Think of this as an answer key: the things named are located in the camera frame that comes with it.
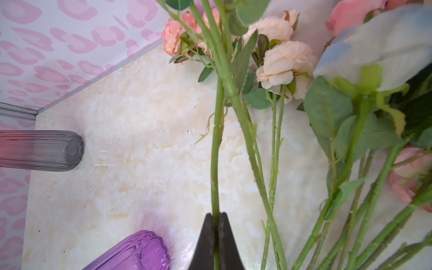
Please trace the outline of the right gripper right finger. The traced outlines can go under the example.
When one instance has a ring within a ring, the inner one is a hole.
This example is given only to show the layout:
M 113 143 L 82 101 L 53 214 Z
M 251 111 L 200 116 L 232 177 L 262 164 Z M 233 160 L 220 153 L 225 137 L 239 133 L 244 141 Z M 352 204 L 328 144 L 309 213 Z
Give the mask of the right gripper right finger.
M 219 215 L 218 251 L 220 270 L 244 270 L 227 213 Z

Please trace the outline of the peach carnation flower stem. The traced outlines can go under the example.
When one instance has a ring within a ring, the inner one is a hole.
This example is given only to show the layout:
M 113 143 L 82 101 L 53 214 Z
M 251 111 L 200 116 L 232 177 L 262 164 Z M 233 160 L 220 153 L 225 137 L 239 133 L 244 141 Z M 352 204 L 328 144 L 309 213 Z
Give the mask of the peach carnation flower stem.
M 249 26 L 243 35 L 247 42 L 258 34 L 255 78 L 272 109 L 271 176 L 268 203 L 274 210 L 279 174 L 282 120 L 285 104 L 305 98 L 312 81 L 317 57 L 309 45 L 292 39 L 300 19 L 296 10 L 285 10 L 279 17 L 270 16 Z

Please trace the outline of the purple blue glass vase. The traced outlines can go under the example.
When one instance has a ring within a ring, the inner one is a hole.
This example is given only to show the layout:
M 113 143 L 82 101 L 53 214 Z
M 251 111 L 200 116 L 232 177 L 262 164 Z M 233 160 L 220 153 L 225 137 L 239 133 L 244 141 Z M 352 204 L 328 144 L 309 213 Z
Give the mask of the purple blue glass vase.
M 86 270 L 169 270 L 171 258 L 161 236 L 141 230 L 88 264 Z

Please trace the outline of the pink carnation flower stem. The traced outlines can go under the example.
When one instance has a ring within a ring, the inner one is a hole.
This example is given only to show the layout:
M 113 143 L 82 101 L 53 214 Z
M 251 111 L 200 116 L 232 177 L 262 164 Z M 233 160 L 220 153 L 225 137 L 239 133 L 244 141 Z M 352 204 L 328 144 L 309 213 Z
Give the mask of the pink carnation flower stem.
M 206 26 L 202 19 L 198 8 L 194 1 L 179 1 L 175 7 L 189 7 L 196 22 L 201 28 L 202 34 L 197 34 L 191 27 L 189 27 L 180 16 L 179 12 L 174 12 L 172 6 L 166 4 L 165 1 L 159 1 L 161 7 L 169 13 L 173 20 L 180 22 L 186 29 L 192 39 L 199 42 L 203 39 L 209 46 L 213 55 L 213 65 L 216 67 L 218 74 L 217 96 L 214 111 L 214 128 L 212 135 L 211 147 L 211 162 L 210 162 L 210 189 L 211 189 L 211 214 L 213 216 L 214 233 L 215 233 L 215 251 L 214 251 L 214 270 L 219 270 L 219 245 L 218 245 L 218 223 L 220 215 L 219 205 L 219 183 L 218 183 L 218 162 L 219 162 L 219 148 L 222 142 L 223 135 L 223 98 L 224 86 L 223 82 L 231 78 L 231 71 L 229 67 L 223 66 L 232 51 L 232 46 L 225 47 L 224 42 L 231 40 L 229 27 L 218 27 L 214 19 L 212 8 L 209 1 L 202 1 L 204 11 L 209 20 L 209 26 Z

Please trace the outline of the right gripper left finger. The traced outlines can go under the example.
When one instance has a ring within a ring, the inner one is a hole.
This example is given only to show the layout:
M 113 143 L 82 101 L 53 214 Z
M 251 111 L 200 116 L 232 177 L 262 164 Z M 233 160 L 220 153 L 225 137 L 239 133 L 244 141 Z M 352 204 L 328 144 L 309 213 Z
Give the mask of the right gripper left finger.
M 206 214 L 188 270 L 213 270 L 215 233 L 213 216 Z

